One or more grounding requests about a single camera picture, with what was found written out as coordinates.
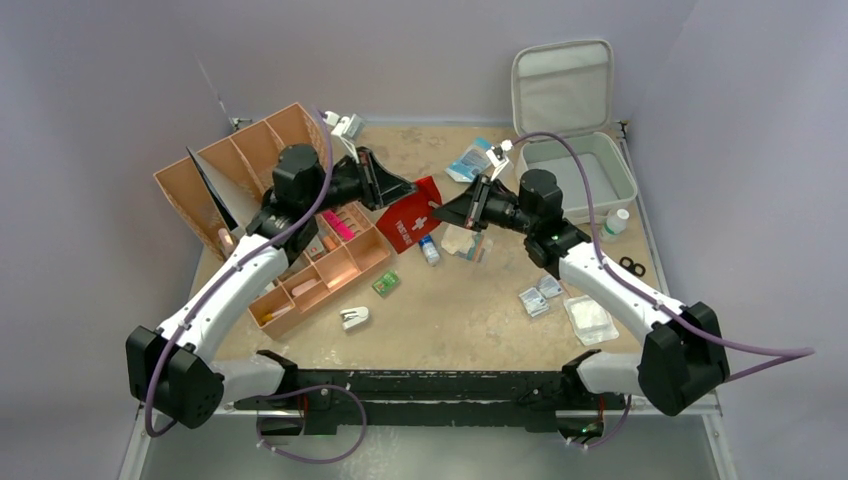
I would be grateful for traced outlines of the red first aid pouch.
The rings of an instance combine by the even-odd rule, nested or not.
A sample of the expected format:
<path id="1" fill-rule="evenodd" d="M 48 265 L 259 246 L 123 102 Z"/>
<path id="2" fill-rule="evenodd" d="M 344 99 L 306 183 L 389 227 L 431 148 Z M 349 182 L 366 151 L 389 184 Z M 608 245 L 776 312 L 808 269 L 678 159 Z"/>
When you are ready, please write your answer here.
<path id="1" fill-rule="evenodd" d="M 415 193 L 391 205 L 376 222 L 376 228 L 397 254 L 417 246 L 441 223 L 433 216 L 433 211 L 442 205 L 433 177 L 420 178 L 415 185 Z"/>

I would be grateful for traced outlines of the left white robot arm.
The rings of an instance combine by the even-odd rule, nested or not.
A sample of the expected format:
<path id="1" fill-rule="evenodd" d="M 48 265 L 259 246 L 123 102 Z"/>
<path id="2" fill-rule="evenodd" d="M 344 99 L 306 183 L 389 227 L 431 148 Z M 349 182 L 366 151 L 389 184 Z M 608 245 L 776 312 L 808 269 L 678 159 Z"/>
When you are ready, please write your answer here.
<path id="1" fill-rule="evenodd" d="M 418 190 L 389 172 L 366 147 L 338 163 L 322 161 L 308 143 L 281 150 L 272 185 L 245 235 L 221 268 L 157 328 L 137 327 L 126 340 L 131 393 L 144 407 L 146 433 L 176 424 L 194 429 L 226 403 L 261 397 L 284 409 L 297 399 L 291 362 L 258 352 L 216 363 L 216 352 L 240 316 L 317 233 L 316 215 L 351 202 L 376 211 Z"/>

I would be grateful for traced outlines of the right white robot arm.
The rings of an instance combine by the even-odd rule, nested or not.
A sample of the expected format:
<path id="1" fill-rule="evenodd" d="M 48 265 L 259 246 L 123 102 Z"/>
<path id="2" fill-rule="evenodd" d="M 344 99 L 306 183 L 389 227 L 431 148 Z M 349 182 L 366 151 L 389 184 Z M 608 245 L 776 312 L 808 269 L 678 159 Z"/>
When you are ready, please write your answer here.
<path id="1" fill-rule="evenodd" d="M 567 363 L 564 399 L 584 407 L 599 394 L 637 395 L 675 416 L 728 380 L 714 310 L 654 291 L 569 222 L 562 202 L 563 192 L 548 171 L 525 172 L 516 193 L 480 174 L 433 215 L 476 232 L 496 225 L 523 234 L 536 266 L 588 295 L 640 342 L 638 354 L 592 350 Z"/>

